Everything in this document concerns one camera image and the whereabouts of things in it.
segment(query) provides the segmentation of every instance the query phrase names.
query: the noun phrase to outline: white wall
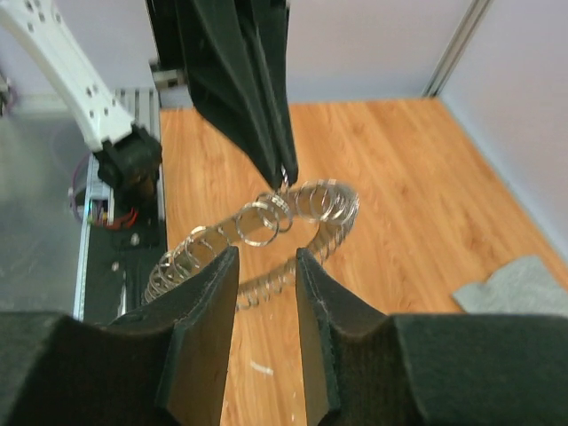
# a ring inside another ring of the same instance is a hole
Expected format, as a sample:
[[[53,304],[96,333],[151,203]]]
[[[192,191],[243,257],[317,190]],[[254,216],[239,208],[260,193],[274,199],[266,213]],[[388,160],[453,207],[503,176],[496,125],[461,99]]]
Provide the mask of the white wall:
[[[568,257],[568,2],[493,2],[442,99]]]
[[[109,86],[152,84],[154,39],[144,0],[58,0]],[[291,101],[420,96],[470,0],[295,0],[288,48]],[[0,69],[23,94],[51,88],[0,30]]]

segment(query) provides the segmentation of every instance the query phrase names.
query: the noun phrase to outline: screw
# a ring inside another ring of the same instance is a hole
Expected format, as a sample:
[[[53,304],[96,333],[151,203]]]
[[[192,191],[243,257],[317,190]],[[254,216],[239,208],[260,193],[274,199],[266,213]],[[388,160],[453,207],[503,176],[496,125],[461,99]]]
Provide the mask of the screw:
[[[137,246],[140,243],[140,237],[137,233],[133,233],[130,237],[130,245]]]

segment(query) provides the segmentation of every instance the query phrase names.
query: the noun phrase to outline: wooden surface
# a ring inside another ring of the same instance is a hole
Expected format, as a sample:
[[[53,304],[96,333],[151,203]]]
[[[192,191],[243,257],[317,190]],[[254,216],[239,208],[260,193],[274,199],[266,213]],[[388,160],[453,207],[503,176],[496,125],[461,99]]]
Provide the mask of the wooden surface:
[[[458,311],[454,290],[527,254],[568,282],[559,257],[437,100],[291,110],[298,184],[335,178],[359,192],[357,223],[326,269],[376,309]],[[267,189],[247,157],[194,111],[163,112],[162,140],[171,247]],[[243,248],[241,281],[314,232],[298,219],[272,246]],[[237,314],[222,424],[305,425],[296,315],[293,288]]]

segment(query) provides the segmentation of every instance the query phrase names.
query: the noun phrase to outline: gray cloth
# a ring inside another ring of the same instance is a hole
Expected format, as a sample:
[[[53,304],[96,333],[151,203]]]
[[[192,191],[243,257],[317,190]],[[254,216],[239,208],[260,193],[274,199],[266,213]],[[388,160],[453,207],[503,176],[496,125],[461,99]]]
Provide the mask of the gray cloth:
[[[468,313],[542,313],[568,317],[568,292],[537,256],[523,256],[486,283],[470,283],[453,294]]]

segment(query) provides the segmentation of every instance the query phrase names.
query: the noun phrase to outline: metal coil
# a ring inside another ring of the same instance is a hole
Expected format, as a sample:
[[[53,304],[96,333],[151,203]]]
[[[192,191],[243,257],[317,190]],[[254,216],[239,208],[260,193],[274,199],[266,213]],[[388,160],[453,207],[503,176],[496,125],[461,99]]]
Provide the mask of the metal coil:
[[[213,226],[198,226],[173,250],[165,253],[150,274],[144,298],[147,303],[194,276],[225,248],[237,242],[265,247],[292,227],[295,217],[318,223],[307,248],[323,264],[345,240],[359,213],[359,197],[334,180],[303,184],[297,190],[261,193],[232,217]],[[249,235],[262,228],[272,232],[265,241]],[[268,301],[296,283],[296,260],[290,257],[272,271],[239,285],[236,310]]]

